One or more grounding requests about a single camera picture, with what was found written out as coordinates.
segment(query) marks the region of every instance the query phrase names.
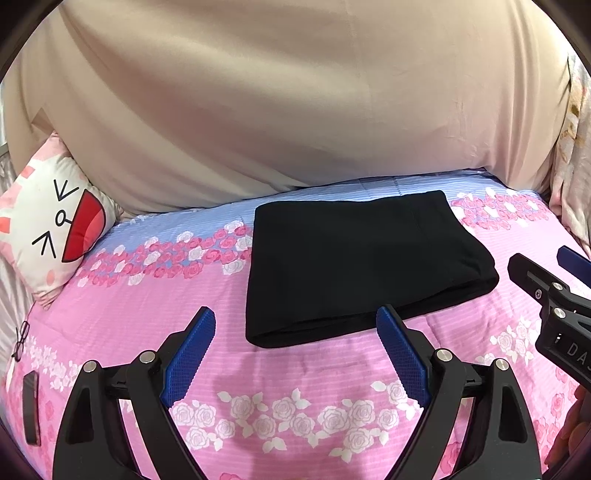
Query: black eye print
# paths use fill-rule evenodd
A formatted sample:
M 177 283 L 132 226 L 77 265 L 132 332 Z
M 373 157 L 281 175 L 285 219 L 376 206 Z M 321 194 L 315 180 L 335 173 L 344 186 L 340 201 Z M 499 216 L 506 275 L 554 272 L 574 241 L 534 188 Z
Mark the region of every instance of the black eye print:
M 71 225 L 72 221 L 68 220 L 66 218 L 66 211 L 65 210 L 60 210 L 59 212 L 56 213 L 56 225 L 62 226 L 64 223 L 69 223 Z
M 45 232 L 39 238 L 33 240 L 31 245 L 35 245 L 37 242 L 40 242 L 42 239 L 45 239 L 45 240 L 43 242 L 43 247 L 41 247 L 41 256 L 43 256 L 45 254 L 45 248 L 47 246 L 47 242 L 49 242 L 49 247 L 51 248 L 51 254 L 53 255 L 53 258 L 57 258 L 56 249 L 53 248 L 53 241 L 51 240 L 51 233 L 49 231 Z
M 61 188 L 61 191 L 57 188 L 57 182 L 55 180 L 53 180 L 53 186 L 56 189 L 56 195 L 57 195 L 57 201 L 61 202 L 64 198 L 66 198 L 68 195 L 71 195 L 72 193 L 74 193 L 76 190 L 80 190 L 80 187 L 76 187 L 75 189 L 71 189 L 69 192 L 64 193 L 66 191 L 66 186 L 68 185 L 68 181 L 64 180 L 64 186 Z

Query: red mouth print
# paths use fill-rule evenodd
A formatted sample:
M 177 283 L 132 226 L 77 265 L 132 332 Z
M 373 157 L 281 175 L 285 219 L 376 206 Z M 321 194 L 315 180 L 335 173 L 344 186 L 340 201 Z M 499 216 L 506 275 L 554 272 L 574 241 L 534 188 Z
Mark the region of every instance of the red mouth print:
M 105 225 L 105 209 L 98 198 L 85 190 L 72 219 L 61 261 L 69 263 L 83 257 L 99 239 Z

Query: black folded cloth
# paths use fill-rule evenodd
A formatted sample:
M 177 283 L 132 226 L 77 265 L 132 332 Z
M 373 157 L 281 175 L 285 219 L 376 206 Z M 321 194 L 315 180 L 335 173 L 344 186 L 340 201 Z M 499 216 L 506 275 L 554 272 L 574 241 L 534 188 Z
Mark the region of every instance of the black folded cloth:
M 273 202 L 255 211 L 246 339 L 264 348 L 375 327 L 492 291 L 491 253 L 441 191 L 370 202 Z

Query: cartoon face pillow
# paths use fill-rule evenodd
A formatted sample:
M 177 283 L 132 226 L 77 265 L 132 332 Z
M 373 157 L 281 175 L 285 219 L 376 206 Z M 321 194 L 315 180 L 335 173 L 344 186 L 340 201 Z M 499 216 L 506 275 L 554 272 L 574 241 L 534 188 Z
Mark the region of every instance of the cartoon face pillow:
M 54 133 L 0 197 L 0 254 L 47 308 L 118 215 Z

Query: blue gripper pad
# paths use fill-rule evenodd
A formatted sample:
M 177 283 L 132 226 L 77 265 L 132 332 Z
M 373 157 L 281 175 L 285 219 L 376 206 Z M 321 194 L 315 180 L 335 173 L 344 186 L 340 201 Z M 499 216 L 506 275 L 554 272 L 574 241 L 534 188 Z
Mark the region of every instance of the blue gripper pad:
M 182 400 L 187 394 L 215 333 L 216 317 L 212 310 L 204 309 L 164 374 L 164 389 L 160 400 L 167 408 L 171 408 L 174 402 Z
M 420 406 L 428 407 L 431 394 L 428 389 L 427 368 L 386 307 L 378 310 L 376 327 L 379 339 L 407 395 L 417 400 Z
M 558 265 L 591 288 L 591 261 L 569 247 L 560 247 L 556 260 Z

